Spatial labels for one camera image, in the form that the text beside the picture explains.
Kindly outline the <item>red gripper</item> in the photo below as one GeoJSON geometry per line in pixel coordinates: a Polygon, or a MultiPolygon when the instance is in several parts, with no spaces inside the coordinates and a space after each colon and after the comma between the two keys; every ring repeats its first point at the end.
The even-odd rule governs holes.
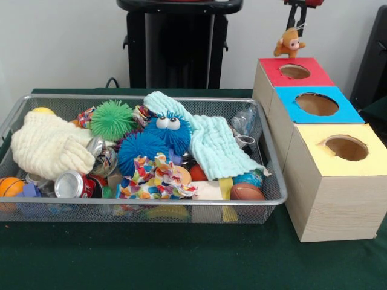
{"type": "Polygon", "coordinates": [[[297,22],[297,29],[302,31],[305,27],[305,20],[307,15],[307,7],[308,8],[316,8],[321,6],[323,0],[284,0],[285,5],[291,5],[291,10],[288,17],[287,29],[295,26],[295,14],[296,14],[296,6],[300,6],[301,8],[301,16],[299,21],[297,22]]]}

